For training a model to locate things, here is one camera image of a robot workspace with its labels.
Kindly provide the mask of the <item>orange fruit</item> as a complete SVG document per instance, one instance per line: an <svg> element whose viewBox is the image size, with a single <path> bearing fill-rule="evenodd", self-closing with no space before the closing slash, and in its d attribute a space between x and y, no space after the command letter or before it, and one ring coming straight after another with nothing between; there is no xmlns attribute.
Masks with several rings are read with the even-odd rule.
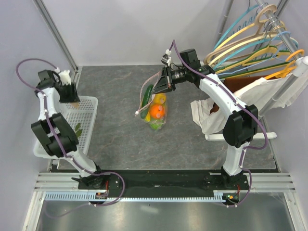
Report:
<svg viewBox="0 0 308 231"><path fill-rule="evenodd" d="M160 104L152 104L149 110L150 116L153 119L161 119L165 115L165 108Z"/></svg>

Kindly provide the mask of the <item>yellow banana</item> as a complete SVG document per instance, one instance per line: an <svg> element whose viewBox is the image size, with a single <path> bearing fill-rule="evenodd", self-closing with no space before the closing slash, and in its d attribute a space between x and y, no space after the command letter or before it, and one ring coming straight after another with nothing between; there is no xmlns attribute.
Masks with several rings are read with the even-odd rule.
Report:
<svg viewBox="0 0 308 231"><path fill-rule="evenodd" d="M145 122L150 122L151 121L151 116L150 116L150 113L148 113L145 117Z"/></svg>

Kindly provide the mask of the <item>green custard apple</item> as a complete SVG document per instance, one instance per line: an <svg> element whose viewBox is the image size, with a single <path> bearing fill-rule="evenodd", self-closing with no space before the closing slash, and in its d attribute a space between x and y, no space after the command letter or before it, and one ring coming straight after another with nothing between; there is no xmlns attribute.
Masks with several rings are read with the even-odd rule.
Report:
<svg viewBox="0 0 308 231"><path fill-rule="evenodd" d="M150 127L153 129L153 130L159 130L162 128L162 126L164 125L163 122L161 121L153 121L150 123Z"/></svg>

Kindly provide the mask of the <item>yellow pear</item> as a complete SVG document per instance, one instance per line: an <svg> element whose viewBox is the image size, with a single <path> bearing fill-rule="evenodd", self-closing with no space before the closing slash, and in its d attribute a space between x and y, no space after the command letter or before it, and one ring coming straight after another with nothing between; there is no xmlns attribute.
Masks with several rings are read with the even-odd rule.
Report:
<svg viewBox="0 0 308 231"><path fill-rule="evenodd" d="M153 103L163 105L166 102L166 99L167 97L164 93L159 93L155 95Z"/></svg>

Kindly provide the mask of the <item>clear zip top bag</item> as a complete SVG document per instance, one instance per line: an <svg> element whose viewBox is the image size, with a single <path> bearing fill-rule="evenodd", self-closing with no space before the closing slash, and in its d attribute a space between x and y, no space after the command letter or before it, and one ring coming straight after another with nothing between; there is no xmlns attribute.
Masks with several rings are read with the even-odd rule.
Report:
<svg viewBox="0 0 308 231"><path fill-rule="evenodd" d="M135 116L139 119L141 119L140 117L140 112L141 110L143 110L144 108L141 107L141 104L142 104L142 100L143 100L143 96L145 94L145 91L147 89L147 87L150 85L150 84L153 84L154 86L158 83L160 77L162 76L162 71L159 71L158 73L154 74L153 76L149 77L144 83L143 85L141 86L141 90L140 90L140 94L139 94L139 107L137 109L137 111L135 112ZM156 94L152 94L152 98L150 99L150 102L147 104L148 107L148 113L149 113L149 110L150 110L150 106L153 103L153 99L155 97ZM164 108L165 108L165 115L163 116L163 118L161 119L153 119L151 118L151 121L150 122L145 122L144 119L141 119L143 122L147 123L149 126L150 126L150 123L153 122L153 121L161 121L163 122L164 124L166 123L167 121L167 99L166 99L166 102L163 104Z"/></svg>

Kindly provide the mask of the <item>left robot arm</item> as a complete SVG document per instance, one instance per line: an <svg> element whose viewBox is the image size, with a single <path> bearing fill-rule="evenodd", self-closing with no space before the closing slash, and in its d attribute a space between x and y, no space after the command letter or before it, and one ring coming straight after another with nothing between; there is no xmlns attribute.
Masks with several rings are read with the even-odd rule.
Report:
<svg viewBox="0 0 308 231"><path fill-rule="evenodd" d="M66 160L79 172L75 181L101 189L106 182L105 176L100 174L98 165L79 148L77 130L69 125L60 112L61 104L80 102L70 72L43 70L38 77L40 82L34 93L39 99L40 113L31 129L45 151L41 157Z"/></svg>

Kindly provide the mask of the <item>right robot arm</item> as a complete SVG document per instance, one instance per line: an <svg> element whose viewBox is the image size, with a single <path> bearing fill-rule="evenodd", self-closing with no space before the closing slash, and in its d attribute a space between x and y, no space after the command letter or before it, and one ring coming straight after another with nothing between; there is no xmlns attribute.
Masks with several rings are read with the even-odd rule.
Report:
<svg viewBox="0 0 308 231"><path fill-rule="evenodd" d="M220 183L223 188L232 189L243 175L242 152L257 133L258 109L237 99L209 65L201 65L195 49L179 53L182 65L177 70L171 68L170 54L171 50L166 50L162 56L161 62L165 67L158 83L152 89L152 94L171 92L176 89L176 84L188 81L205 92L219 106L227 117L223 137L228 144Z"/></svg>

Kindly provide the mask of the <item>green cucumber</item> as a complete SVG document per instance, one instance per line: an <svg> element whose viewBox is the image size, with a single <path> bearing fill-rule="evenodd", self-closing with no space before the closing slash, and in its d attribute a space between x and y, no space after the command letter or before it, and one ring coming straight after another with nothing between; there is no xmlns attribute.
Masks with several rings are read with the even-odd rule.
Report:
<svg viewBox="0 0 308 231"><path fill-rule="evenodd" d="M150 84L146 91L145 94L143 96L143 100L142 100L142 104L141 107L144 108L143 110L141 110L140 112L140 117L141 119L145 119L148 113L148 107L147 104L150 102L150 99L152 98L152 89L153 89L154 85Z"/></svg>

